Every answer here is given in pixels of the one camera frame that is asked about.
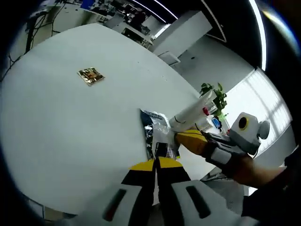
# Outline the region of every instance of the gold packet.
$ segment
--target gold packet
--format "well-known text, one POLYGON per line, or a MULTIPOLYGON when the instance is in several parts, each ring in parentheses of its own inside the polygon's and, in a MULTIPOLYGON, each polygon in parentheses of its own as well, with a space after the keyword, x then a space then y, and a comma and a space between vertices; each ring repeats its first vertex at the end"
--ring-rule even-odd
POLYGON ((88 86, 92 86, 95 82, 101 81, 105 78, 93 67, 81 70, 78 74, 86 82, 86 84, 88 84, 88 86))

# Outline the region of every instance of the green leaves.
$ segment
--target green leaves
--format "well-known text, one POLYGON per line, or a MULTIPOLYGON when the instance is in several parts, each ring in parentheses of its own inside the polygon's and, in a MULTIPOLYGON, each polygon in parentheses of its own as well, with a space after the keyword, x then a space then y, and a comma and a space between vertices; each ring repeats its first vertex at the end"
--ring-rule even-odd
POLYGON ((222 113, 222 109, 224 109, 225 106, 227 105, 227 101, 224 100, 227 97, 227 94, 222 92, 222 85, 219 82, 217 83, 217 85, 219 89, 214 89, 214 86, 209 83, 203 83, 201 85, 202 89, 199 92, 201 96, 203 96, 205 93, 209 92, 210 90, 212 89, 214 90, 216 94, 216 98, 213 100, 213 102, 217 107, 217 110, 214 112, 215 116, 219 116, 222 113))
POLYGON ((222 85, 219 82, 217 83, 217 85, 218 85, 218 88, 220 88, 220 91, 222 91, 222 85))

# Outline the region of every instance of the window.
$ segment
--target window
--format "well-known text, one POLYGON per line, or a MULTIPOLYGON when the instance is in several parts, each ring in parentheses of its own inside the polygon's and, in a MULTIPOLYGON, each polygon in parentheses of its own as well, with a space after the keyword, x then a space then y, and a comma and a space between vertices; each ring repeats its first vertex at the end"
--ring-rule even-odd
POLYGON ((280 93, 261 69, 252 72, 231 89, 226 100, 228 104, 223 113, 228 113, 226 121, 230 127, 241 112, 256 116, 258 121, 270 122, 269 136, 266 140, 261 139, 258 155, 285 132, 292 120, 280 93))

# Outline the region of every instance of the desk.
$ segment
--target desk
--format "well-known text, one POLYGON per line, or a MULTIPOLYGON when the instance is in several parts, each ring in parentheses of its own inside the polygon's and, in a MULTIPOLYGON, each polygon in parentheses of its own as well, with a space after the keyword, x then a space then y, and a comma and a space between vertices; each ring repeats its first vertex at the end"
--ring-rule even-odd
MULTIPOLYGON (((144 47, 99 24, 69 29, 35 46, 1 87, 0 139, 22 193, 78 214, 128 168, 146 161, 139 108, 171 118, 199 93, 144 47), (89 87, 78 75, 106 78, 89 87)), ((192 179, 213 165, 180 149, 192 179)))
POLYGON ((82 10, 84 10, 84 11, 86 11, 86 12, 95 14, 95 15, 97 15, 97 16, 105 17, 105 18, 107 18, 108 20, 112 19, 112 16, 110 16, 110 15, 106 15, 106 16, 105 16, 105 15, 102 15, 102 14, 100 14, 100 13, 96 13, 96 12, 94 12, 94 11, 91 11, 91 10, 89 10, 89 9, 85 9, 85 8, 80 8, 80 9, 82 9, 82 10))
POLYGON ((135 28, 131 27, 130 25, 128 25, 125 22, 121 22, 120 24, 118 24, 117 26, 113 27, 112 29, 115 30, 115 31, 117 31, 118 33, 122 33, 125 28, 127 28, 127 29, 131 30, 132 32, 136 33, 137 35, 139 35, 140 37, 142 37, 145 41, 147 41, 151 45, 153 44, 152 41, 151 41, 150 36, 142 34, 140 31, 136 30, 135 28))

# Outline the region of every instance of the red cap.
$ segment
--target red cap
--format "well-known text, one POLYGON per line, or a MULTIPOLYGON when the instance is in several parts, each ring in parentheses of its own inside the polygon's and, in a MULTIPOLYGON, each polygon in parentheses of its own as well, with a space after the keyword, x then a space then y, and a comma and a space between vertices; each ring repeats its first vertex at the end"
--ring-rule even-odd
POLYGON ((205 115, 207 115, 207 116, 210 115, 210 114, 209 114, 209 111, 208 111, 208 109, 207 109, 206 107, 203 107, 203 112, 204 112, 205 115))

